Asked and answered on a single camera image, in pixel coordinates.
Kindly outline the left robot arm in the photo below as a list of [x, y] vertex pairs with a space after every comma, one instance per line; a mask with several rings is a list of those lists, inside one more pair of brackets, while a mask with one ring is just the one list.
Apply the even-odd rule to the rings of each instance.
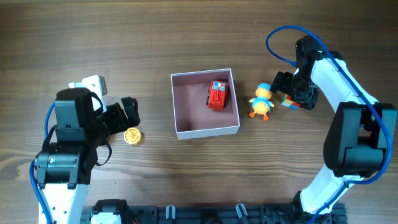
[[30, 181], [39, 201], [39, 223], [79, 223], [88, 195], [97, 148], [109, 146], [112, 134], [140, 123], [138, 102], [131, 97], [96, 109], [99, 96], [87, 88], [57, 93], [56, 125], [30, 165]]

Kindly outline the red toy truck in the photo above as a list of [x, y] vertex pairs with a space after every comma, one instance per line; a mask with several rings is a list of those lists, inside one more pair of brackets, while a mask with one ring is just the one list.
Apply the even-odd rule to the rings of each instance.
[[223, 111], [226, 106], [228, 84], [221, 80], [213, 80], [208, 89], [206, 105], [209, 109]]

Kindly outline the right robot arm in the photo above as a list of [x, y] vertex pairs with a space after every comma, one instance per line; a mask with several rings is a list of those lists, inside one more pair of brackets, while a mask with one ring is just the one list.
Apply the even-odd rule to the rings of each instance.
[[380, 103], [352, 77], [338, 52], [326, 53], [306, 35], [296, 41], [296, 71], [279, 72], [271, 91], [312, 110], [323, 93], [335, 115], [323, 145], [324, 165], [312, 183], [296, 193], [289, 218], [315, 222], [332, 211], [352, 186], [369, 184], [385, 171], [392, 156], [397, 110]]

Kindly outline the colourful puzzle cube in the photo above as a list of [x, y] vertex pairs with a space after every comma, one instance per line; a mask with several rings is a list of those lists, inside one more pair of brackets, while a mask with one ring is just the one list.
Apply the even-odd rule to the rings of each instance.
[[292, 101], [291, 96], [287, 95], [287, 94], [284, 95], [281, 105], [286, 106], [292, 110], [297, 110], [300, 108], [300, 105], [298, 103]]

